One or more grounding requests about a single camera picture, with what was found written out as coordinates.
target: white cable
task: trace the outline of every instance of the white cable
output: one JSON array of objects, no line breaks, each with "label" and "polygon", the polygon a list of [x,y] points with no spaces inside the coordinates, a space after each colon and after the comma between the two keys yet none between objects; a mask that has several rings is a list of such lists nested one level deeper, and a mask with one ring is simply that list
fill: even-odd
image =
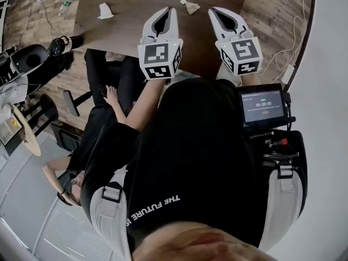
[{"label": "white cable", "polygon": [[[302,18],[300,18],[299,16],[295,16],[295,17],[294,17],[294,23],[293,23],[294,43],[293,43],[292,48],[290,48],[290,49],[284,49],[284,50],[282,50],[282,51],[277,52],[277,53],[272,57],[272,59],[269,61],[268,65],[266,66],[266,68],[264,69],[264,71],[263,71],[261,74],[259,74],[259,76],[262,76],[262,75],[267,71],[267,69],[269,68],[269,66],[270,66],[271,63],[273,62],[273,60],[276,59],[276,60],[275,60],[275,64],[276,64],[277,68],[278,68],[279,70],[281,70],[282,72],[281,72],[281,74],[280,74],[276,79],[274,79],[271,83],[275,82],[276,80],[279,79],[280,76],[283,75],[283,73],[284,73],[285,70],[286,70],[286,67],[289,65],[289,63],[291,62],[291,60],[292,60],[293,57],[295,57],[295,58],[294,58],[294,61],[293,61],[293,64],[294,64],[294,62],[296,61],[296,54],[297,54],[297,51],[298,51],[298,50],[300,49],[300,47],[302,46],[302,42],[303,42],[305,33],[304,33],[304,34],[301,34],[301,42],[300,42],[298,48],[297,48],[297,49],[294,51],[294,53],[292,54],[292,56],[291,56],[290,59],[289,59],[289,53],[288,53],[288,51],[292,51],[292,50],[295,48],[295,45],[296,45],[296,28],[295,28],[296,19],[298,18],[298,19],[302,22],[302,25],[303,25],[305,28],[307,28],[307,19],[306,19],[306,14],[305,14],[305,0],[302,0],[302,13],[303,13],[304,21],[303,21]],[[286,64],[285,64],[284,66],[282,66],[282,67],[280,67],[279,64],[278,64],[278,55],[281,54],[281,53],[284,53],[284,54],[286,55],[286,57],[287,57]]]}]

